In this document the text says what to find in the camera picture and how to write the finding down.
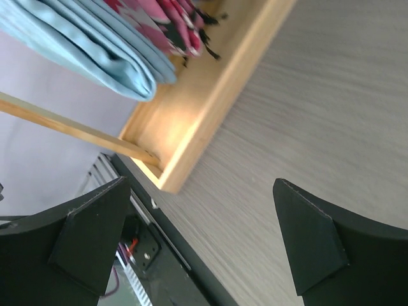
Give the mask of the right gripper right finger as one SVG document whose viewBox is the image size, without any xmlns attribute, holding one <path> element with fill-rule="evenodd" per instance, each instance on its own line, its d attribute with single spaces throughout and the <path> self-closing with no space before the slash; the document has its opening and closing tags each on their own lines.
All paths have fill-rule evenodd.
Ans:
<svg viewBox="0 0 408 306">
<path fill-rule="evenodd" d="M 407 305 L 407 230 L 278 178 L 273 200 L 304 305 Z"/>
</svg>

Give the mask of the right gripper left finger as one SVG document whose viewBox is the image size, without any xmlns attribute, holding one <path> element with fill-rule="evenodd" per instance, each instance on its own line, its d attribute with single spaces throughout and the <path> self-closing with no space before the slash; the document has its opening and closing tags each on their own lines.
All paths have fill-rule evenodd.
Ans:
<svg viewBox="0 0 408 306">
<path fill-rule="evenodd" d="M 1 305 L 97 305 L 130 202 L 119 177 L 1 225 Z"/>
</svg>

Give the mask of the light blue trousers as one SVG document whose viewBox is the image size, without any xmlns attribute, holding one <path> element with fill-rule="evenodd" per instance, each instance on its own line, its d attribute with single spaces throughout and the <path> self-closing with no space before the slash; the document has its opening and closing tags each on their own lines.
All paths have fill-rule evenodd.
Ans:
<svg viewBox="0 0 408 306">
<path fill-rule="evenodd" d="M 176 81 L 160 49 L 104 1 L 1 1 L 1 30 L 43 57 L 137 101 Z"/>
</svg>

